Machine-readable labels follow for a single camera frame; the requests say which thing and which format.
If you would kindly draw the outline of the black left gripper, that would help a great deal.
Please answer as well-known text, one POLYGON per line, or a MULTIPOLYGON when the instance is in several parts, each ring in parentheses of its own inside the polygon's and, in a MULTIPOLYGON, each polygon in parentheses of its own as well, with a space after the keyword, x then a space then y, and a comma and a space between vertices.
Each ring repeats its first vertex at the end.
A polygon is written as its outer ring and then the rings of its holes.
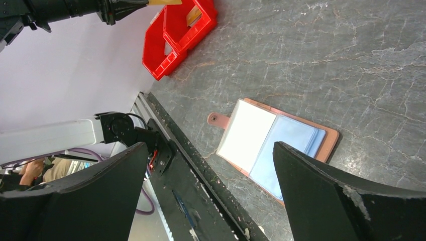
POLYGON ((114 25, 133 12, 147 6, 149 0, 97 0, 99 10, 96 12, 102 22, 114 25))

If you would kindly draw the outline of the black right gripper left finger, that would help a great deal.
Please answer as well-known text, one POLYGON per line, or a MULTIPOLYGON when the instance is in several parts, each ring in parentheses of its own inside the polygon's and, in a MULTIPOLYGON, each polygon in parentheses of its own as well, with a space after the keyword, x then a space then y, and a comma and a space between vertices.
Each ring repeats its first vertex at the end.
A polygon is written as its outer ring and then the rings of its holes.
POLYGON ((1 240, 127 240, 143 186, 147 146, 52 182, 1 194, 1 240))

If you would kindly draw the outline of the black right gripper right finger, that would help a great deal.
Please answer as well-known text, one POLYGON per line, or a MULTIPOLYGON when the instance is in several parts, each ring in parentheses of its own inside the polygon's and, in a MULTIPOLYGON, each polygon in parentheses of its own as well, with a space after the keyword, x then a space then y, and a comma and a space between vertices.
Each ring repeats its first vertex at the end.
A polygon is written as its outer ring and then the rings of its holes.
POLYGON ((425 240, 425 192, 355 176, 283 142, 273 161, 295 240, 425 240))

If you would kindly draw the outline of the gold credit card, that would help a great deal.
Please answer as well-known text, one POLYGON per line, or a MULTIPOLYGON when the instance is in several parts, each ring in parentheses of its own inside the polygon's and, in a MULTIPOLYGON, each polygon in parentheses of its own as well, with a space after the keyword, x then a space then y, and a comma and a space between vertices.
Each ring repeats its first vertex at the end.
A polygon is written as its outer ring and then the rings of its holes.
POLYGON ((186 25, 192 27, 201 17, 201 11, 197 6, 194 6, 186 15, 186 25))
POLYGON ((180 5, 182 0, 148 0, 148 5, 180 5))

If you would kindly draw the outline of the orange leather card holder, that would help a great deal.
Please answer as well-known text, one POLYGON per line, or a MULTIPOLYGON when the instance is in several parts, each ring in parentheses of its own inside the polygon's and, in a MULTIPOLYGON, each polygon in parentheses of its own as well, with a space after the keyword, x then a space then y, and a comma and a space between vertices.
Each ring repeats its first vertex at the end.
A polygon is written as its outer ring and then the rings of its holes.
POLYGON ((337 130, 249 98, 239 99, 231 116, 212 112, 207 122, 224 129, 216 154, 283 204, 273 162, 275 142, 284 142, 323 163, 339 138, 337 130))

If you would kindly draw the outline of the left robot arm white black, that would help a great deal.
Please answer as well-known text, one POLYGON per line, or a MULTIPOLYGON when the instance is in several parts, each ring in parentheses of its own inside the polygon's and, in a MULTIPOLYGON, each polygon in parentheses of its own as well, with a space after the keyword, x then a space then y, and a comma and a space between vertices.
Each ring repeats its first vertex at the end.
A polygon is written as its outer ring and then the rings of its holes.
MULTIPOLYGON (((50 23, 88 14, 114 25, 131 13, 150 5, 171 1, 1 1, 1 47, 9 45, 24 27, 51 32, 50 23)), ((65 151, 87 153, 86 146, 120 142, 130 147, 145 143, 152 154, 160 134, 134 125, 132 114, 105 112, 94 116, 1 133, 1 167, 65 151)))

